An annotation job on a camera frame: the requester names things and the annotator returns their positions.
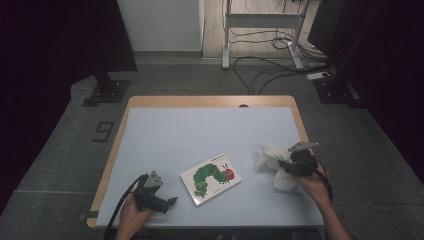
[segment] floor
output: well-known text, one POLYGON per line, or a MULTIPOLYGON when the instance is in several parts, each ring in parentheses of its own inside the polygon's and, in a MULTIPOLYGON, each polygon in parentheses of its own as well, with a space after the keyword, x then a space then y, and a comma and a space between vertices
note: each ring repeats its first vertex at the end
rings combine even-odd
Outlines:
MULTIPOLYGON (((0 218, 0 239, 101 238, 103 229, 87 227, 86 218, 131 96, 247 94, 233 69, 222 70, 219 59, 136 54, 136 61, 138 72, 110 74, 112 79, 131 81, 121 103, 82 107, 96 85, 92 77, 71 88, 65 113, 0 218), (96 132, 102 122, 114 122, 114 127, 107 141, 95 142, 104 137, 96 132)), ((289 60, 281 64, 292 67, 289 60)), ((244 80, 265 69, 270 66, 258 61, 237 67, 244 80)), ((273 76, 262 74, 255 81, 256 89, 273 76)), ((321 104, 305 74, 276 78, 262 94, 296 99, 309 139, 320 142, 314 154, 331 173, 334 205, 356 239, 424 240, 424 186, 366 109, 321 104)), ((155 231, 151 236, 215 239, 219 232, 175 233, 155 231)), ((225 233, 227 239, 234 234, 225 233)), ((266 233, 276 238, 284 235, 275 229, 266 233)))

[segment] human hand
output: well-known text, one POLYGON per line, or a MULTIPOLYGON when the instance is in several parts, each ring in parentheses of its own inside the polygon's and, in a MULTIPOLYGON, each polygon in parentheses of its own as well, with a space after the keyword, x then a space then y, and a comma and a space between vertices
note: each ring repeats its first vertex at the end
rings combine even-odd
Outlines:
POLYGON ((116 240, 131 239, 144 226, 152 213, 153 210, 149 208, 140 210, 133 194, 128 194, 121 208, 116 240))
MULTIPOLYGON (((329 173, 326 172, 321 164, 318 164, 317 170, 324 176, 329 176, 329 173)), ((328 196, 328 190, 324 185, 322 179, 316 174, 312 173, 310 176, 306 177, 295 177, 299 184, 302 186, 303 190, 312 198, 316 203, 330 203, 330 198, 328 196)))

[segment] wooden table edge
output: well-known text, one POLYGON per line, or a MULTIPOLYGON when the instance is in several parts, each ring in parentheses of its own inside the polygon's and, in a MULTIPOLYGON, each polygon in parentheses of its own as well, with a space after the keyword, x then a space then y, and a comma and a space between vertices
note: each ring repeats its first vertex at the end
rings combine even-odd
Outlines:
POLYGON ((302 141, 308 141, 306 130, 300 117, 296 101, 292 96, 134 96, 128 101, 125 113, 115 137, 108 161, 103 171, 99 187, 90 208, 87 225, 96 227, 100 205, 106 194, 113 165, 118 154, 119 146, 125 132, 128 114, 133 107, 290 107, 293 118, 302 141))

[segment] children's book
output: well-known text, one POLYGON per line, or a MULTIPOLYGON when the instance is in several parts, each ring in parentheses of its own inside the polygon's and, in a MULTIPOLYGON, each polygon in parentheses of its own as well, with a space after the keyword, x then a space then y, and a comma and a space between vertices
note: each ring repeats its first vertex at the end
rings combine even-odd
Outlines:
POLYGON ((224 154, 219 154, 180 174, 196 205, 241 182, 241 177, 224 154))

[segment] green caterpillar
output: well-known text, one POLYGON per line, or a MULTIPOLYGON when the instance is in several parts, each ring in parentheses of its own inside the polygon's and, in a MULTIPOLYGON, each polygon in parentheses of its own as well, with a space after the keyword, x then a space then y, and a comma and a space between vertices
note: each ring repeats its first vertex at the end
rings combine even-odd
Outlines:
POLYGON ((234 179, 234 172, 231 169, 228 169, 228 167, 225 171, 221 172, 216 165, 211 163, 199 168, 199 170, 197 170, 197 172, 193 175, 194 185, 196 186, 194 194, 196 196, 205 198, 208 187, 206 178, 210 176, 213 176, 220 184, 225 184, 234 179))

